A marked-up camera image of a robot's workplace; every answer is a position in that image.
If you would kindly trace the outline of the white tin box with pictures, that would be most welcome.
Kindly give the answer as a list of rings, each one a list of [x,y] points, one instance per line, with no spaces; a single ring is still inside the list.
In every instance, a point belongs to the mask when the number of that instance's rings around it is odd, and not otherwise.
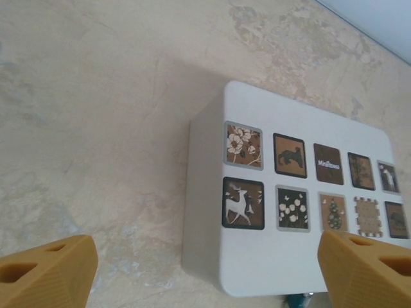
[[[411,248],[387,134],[238,81],[192,121],[182,267],[234,297],[324,292],[326,230]]]

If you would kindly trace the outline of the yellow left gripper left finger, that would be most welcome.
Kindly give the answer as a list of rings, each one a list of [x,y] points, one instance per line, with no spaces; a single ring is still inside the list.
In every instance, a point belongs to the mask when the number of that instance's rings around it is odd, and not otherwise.
[[[0,308],[85,308],[97,267],[89,235],[0,257]]]

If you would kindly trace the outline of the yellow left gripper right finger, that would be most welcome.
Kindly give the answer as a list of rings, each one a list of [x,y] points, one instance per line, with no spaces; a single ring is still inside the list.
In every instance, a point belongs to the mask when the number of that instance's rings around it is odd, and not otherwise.
[[[333,308],[411,308],[411,249],[325,231],[317,258]]]

